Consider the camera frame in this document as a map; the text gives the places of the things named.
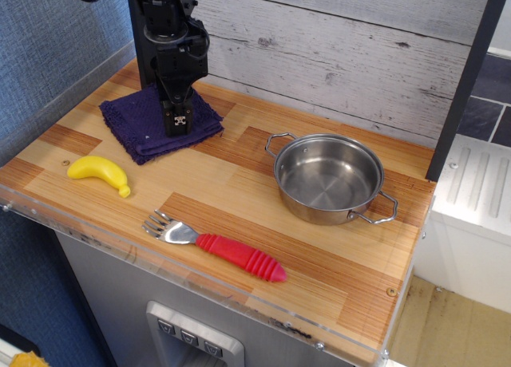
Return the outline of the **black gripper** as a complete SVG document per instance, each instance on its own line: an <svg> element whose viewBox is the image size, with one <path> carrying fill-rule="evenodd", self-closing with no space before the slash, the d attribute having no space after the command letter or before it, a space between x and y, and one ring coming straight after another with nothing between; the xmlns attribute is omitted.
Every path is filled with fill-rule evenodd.
<svg viewBox="0 0 511 367"><path fill-rule="evenodd" d="M173 106L183 106L185 133L192 131L192 84L208 74L210 37L200 20L189 18L173 34L154 34L156 86L166 136L172 135Z"/></svg>

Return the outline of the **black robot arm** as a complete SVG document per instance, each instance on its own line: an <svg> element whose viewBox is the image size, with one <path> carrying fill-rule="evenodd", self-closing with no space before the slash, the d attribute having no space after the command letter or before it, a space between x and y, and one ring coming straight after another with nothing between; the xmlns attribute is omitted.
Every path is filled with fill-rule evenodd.
<svg viewBox="0 0 511 367"><path fill-rule="evenodd" d="M197 0L137 0L143 37L151 47L165 135L192 131L195 93L192 85L208 75L210 37L202 21L192 17Z"/></svg>

